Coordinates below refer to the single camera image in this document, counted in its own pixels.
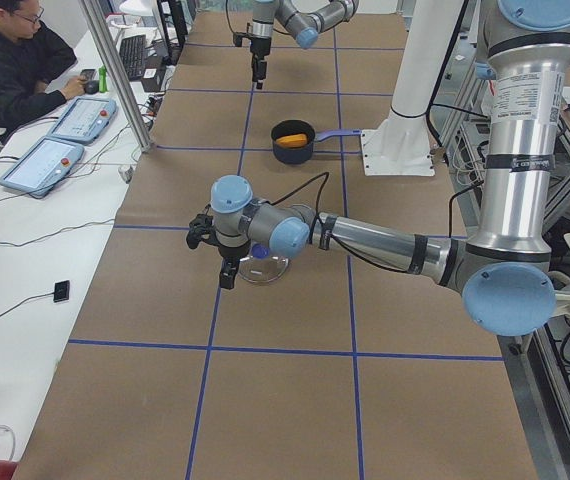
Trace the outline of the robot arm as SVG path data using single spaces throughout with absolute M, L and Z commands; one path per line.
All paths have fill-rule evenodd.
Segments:
M 319 35 L 348 22 L 356 14 L 357 0 L 330 1 L 313 12 L 301 12 L 292 1 L 254 1 L 248 30 L 237 38 L 248 38 L 251 52 L 252 82 L 261 90 L 267 76 L 267 57 L 271 53 L 274 24 L 278 22 L 302 49 L 311 48 Z
M 250 42 L 252 82 L 267 72 L 274 23 L 304 49 L 319 35 L 354 17 L 358 1 L 329 1 L 300 12 L 293 1 L 253 1 L 245 31 L 232 31 L 235 46 Z M 434 174 L 427 152 L 427 120 L 467 1 L 418 1 L 388 117 L 361 136 L 366 175 Z M 551 247 L 543 220 L 565 73 L 570 66 L 570 1 L 481 1 L 476 63 L 479 78 L 494 80 L 489 150 L 479 225 L 466 241 L 428 239 L 307 205 L 279 208 L 303 188 L 275 202 L 255 197 L 238 175 L 216 180 L 205 215 L 205 243 L 223 259 L 219 286 L 232 289 L 250 247 L 294 258 L 306 245 L 342 248 L 374 267 L 422 275 L 461 294 L 470 318 L 500 336 L 527 335 L 556 309 L 547 275 Z

